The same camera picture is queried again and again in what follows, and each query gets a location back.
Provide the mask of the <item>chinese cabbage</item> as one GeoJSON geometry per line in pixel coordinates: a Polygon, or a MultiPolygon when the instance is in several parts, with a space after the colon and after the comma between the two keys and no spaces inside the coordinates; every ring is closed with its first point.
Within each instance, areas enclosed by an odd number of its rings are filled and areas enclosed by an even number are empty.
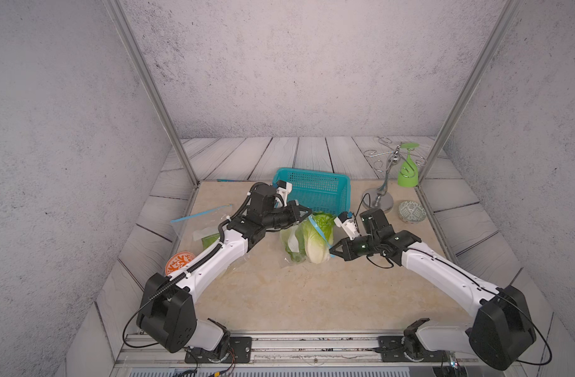
{"type": "Polygon", "coordinates": [[[307,259],[301,226],[292,226],[289,229],[281,230],[279,238],[287,252],[289,262],[301,263],[307,259]]]}
{"type": "Polygon", "coordinates": [[[209,236],[206,236],[204,238],[202,238],[202,245],[203,245],[203,250],[207,250],[207,248],[209,248],[211,245],[214,245],[215,243],[218,242],[220,238],[220,234],[219,233],[215,233],[209,236]]]}
{"type": "Polygon", "coordinates": [[[310,215],[301,225],[307,258],[314,264],[327,262],[334,245],[334,216],[327,213],[310,215]]]}

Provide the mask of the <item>clear zipper bag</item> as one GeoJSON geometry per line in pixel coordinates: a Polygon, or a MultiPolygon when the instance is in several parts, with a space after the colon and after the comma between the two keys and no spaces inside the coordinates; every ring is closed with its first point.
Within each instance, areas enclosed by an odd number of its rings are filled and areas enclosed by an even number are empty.
{"type": "Polygon", "coordinates": [[[328,262],[330,248],[334,245],[334,219],[333,215],[317,213],[297,226],[281,230],[279,238],[286,253],[286,263],[328,262]]]}
{"type": "Polygon", "coordinates": [[[178,237],[177,253],[188,251],[195,256],[203,251],[202,238],[219,233],[218,225],[233,212],[232,204],[171,220],[178,237]]]}

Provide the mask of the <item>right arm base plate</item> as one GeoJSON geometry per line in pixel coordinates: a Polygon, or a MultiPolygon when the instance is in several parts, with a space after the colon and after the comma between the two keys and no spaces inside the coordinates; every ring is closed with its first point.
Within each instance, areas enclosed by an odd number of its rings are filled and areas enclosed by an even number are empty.
{"type": "Polygon", "coordinates": [[[378,346],[382,362],[441,363],[448,360],[444,351],[426,350],[420,342],[406,336],[379,336],[378,346]]]}

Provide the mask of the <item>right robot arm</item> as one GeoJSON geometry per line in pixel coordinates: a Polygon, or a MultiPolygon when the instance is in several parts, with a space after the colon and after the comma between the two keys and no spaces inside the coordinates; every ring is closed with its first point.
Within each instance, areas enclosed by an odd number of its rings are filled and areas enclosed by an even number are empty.
{"type": "Polygon", "coordinates": [[[393,266],[417,273],[471,317],[472,324],[441,324],[422,318],[404,330],[403,353],[413,362],[432,352],[473,353],[487,366],[505,371],[543,335],[532,322],[524,294],[512,285],[501,288],[450,262],[415,234],[395,232],[380,209],[362,213],[361,234],[349,212],[334,219],[346,236],[330,249],[347,262],[379,254],[393,266]]]}

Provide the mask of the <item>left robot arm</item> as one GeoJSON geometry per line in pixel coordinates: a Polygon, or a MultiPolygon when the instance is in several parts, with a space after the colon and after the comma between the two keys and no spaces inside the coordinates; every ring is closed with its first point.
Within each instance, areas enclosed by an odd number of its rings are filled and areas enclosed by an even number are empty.
{"type": "Polygon", "coordinates": [[[218,225],[217,241],[186,266],[148,279],[141,306],[131,320],[171,353],[191,347],[210,359],[223,359],[229,352],[230,331],[214,320],[198,319],[195,304],[217,277],[267,233],[298,225],[312,214],[288,198],[291,190],[292,184],[285,181],[254,183],[236,213],[218,225]]]}

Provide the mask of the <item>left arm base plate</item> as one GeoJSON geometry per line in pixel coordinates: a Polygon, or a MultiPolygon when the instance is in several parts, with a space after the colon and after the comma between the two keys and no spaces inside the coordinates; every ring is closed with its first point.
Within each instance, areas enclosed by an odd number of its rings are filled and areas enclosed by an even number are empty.
{"type": "Polygon", "coordinates": [[[248,364],[251,361],[253,339],[249,336],[231,336],[224,339],[216,350],[199,347],[185,348],[186,364],[248,364]]]}

